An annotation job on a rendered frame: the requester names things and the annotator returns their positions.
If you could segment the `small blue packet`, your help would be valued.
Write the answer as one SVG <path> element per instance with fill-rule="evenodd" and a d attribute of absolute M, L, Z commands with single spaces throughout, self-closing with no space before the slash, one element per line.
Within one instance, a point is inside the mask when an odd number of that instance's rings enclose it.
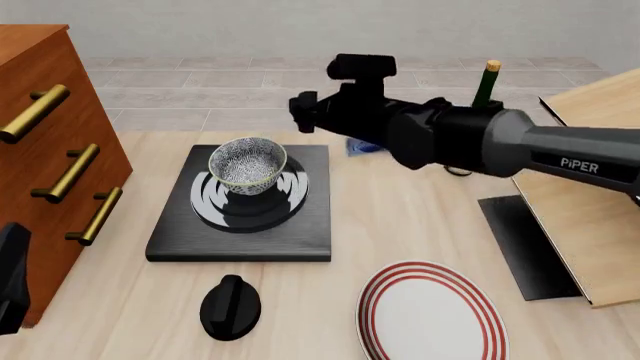
<path fill-rule="evenodd" d="M 384 148 L 373 143 L 354 138 L 346 139 L 346 153 L 349 157 L 366 155 L 384 151 Z"/>

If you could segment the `round black stove knob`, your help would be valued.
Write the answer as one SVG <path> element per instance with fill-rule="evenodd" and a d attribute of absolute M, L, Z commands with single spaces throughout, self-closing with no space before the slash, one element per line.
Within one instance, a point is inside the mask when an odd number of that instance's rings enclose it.
<path fill-rule="evenodd" d="M 261 315 L 257 290 L 239 275 L 225 275 L 204 297 L 199 319 L 217 341 L 235 341 L 251 332 Z"/>

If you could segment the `patterned black white bowl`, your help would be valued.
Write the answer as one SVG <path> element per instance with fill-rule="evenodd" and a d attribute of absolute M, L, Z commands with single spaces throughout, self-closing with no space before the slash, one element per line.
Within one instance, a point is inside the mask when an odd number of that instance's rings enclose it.
<path fill-rule="evenodd" d="M 255 196 L 271 188 L 284 170 L 288 154 L 263 137 L 241 137 L 218 146 L 210 155 L 211 175 L 234 194 Z"/>

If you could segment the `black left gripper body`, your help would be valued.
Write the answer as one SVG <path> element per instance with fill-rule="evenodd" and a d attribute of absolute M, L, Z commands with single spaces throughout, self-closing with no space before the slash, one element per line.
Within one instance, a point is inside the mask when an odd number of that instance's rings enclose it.
<path fill-rule="evenodd" d="M 29 307 L 29 297 L 0 300 L 0 335 L 19 332 Z"/>

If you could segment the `flat black stove plate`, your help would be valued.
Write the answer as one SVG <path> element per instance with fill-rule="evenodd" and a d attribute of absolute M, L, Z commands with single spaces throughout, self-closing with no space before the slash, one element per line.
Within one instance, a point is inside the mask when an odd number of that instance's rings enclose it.
<path fill-rule="evenodd" d="M 217 147 L 193 146 L 146 246 L 150 262 L 328 262 L 329 151 L 288 145 L 277 182 L 234 194 L 207 169 Z"/>

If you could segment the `white plate with red rings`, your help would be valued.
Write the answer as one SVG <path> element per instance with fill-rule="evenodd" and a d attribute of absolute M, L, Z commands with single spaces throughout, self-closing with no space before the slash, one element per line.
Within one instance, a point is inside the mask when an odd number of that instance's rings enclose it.
<path fill-rule="evenodd" d="M 367 360 L 509 360 L 502 317 L 486 293 L 449 266 L 390 263 L 368 279 L 355 323 Z"/>

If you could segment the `wooden cabinet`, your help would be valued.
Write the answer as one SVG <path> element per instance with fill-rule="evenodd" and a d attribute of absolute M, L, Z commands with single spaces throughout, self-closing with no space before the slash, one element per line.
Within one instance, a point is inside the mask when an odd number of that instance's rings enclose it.
<path fill-rule="evenodd" d="M 27 255 L 30 307 L 21 328 L 39 323 L 84 247 L 64 239 L 84 230 L 100 206 L 95 193 L 123 188 L 131 164 L 64 25 L 0 25 L 0 128 L 33 104 L 31 92 L 66 86 L 69 97 L 16 144 L 0 141 L 0 230 L 31 232 Z M 91 143 L 100 153 L 61 203 L 31 197 L 49 188 Z"/>

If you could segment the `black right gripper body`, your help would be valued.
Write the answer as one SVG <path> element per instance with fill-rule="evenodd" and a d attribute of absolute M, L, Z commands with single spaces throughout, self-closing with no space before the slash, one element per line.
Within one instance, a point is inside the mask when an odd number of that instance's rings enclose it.
<path fill-rule="evenodd" d="M 319 122 L 319 114 L 316 105 L 318 93 L 314 91 L 300 92 L 294 98 L 289 99 L 289 113 L 297 125 L 298 131 L 303 134 L 312 134 Z"/>

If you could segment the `green bottle with cork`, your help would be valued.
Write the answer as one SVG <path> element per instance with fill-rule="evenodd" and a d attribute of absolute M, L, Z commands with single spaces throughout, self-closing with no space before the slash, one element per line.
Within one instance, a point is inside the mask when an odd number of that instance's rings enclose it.
<path fill-rule="evenodd" d="M 502 63 L 499 60 L 490 59 L 486 62 L 472 107 L 487 107 L 491 101 L 491 94 L 499 75 Z"/>

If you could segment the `pale wooden rack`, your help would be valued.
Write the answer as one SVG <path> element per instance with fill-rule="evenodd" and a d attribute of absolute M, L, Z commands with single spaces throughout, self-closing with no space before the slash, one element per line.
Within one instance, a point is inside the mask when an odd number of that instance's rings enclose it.
<path fill-rule="evenodd" d="M 631 129 L 640 140 L 640 68 L 541 101 L 539 125 Z M 640 161 L 640 149 L 636 158 Z M 640 304 L 640 164 L 626 191 L 525 170 L 512 181 L 594 308 Z"/>

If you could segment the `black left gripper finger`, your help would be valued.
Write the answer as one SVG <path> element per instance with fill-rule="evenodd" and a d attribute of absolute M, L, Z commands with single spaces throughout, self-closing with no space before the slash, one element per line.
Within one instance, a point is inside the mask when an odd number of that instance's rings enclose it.
<path fill-rule="evenodd" d="M 29 300 L 27 255 L 31 232 L 16 222 L 0 230 L 0 300 Z"/>

